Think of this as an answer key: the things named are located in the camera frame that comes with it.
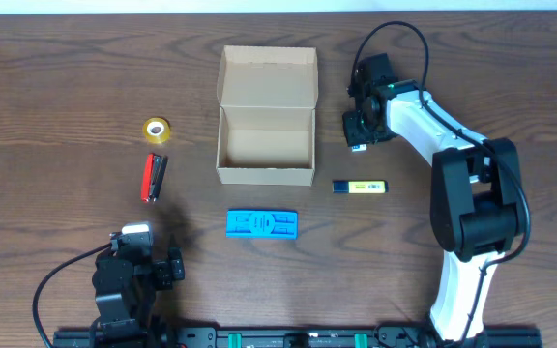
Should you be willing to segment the small blue white box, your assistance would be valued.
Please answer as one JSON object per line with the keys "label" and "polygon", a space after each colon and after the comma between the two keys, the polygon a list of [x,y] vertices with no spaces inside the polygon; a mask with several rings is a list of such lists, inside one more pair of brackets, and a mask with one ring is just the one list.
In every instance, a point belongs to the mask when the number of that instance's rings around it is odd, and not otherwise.
{"label": "small blue white box", "polygon": [[363,151],[366,151],[366,149],[367,149],[366,144],[360,144],[360,145],[355,145],[355,146],[351,147],[352,152],[363,152]]}

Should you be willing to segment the blue whiteboard duster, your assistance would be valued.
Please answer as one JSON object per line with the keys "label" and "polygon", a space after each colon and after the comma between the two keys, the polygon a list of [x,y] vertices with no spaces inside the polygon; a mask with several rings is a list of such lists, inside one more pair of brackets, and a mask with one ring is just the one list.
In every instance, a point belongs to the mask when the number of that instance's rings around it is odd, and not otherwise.
{"label": "blue whiteboard duster", "polygon": [[227,238],[296,240],[298,214],[278,210],[229,210],[226,215]]}

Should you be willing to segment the yellow blue highlighter marker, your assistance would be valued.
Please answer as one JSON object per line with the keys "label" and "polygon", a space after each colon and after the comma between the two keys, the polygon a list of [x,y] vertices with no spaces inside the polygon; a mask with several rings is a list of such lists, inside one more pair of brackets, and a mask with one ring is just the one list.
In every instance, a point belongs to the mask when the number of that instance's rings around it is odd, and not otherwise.
{"label": "yellow blue highlighter marker", "polygon": [[346,194],[383,194],[388,191],[388,184],[380,181],[333,181],[333,193]]}

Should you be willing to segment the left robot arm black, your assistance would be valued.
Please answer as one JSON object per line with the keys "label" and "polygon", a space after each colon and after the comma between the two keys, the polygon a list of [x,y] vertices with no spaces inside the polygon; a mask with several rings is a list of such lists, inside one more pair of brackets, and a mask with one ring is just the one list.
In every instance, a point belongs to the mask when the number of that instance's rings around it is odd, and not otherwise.
{"label": "left robot arm black", "polygon": [[178,336],[153,312],[157,293],[185,278],[182,251],[164,260],[147,243],[117,242],[96,260],[92,283],[99,318],[90,327],[91,347],[178,347]]}

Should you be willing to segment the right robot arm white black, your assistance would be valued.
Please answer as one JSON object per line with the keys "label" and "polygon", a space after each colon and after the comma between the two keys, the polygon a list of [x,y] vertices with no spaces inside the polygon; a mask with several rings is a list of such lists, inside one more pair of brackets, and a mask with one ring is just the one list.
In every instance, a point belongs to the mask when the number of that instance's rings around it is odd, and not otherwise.
{"label": "right robot arm white black", "polygon": [[349,146],[400,136],[431,167],[430,223],[444,260],[419,346],[488,345],[492,276],[528,227],[515,146],[463,127],[416,81],[399,80],[386,54],[356,64],[348,94],[356,106],[342,116]]}

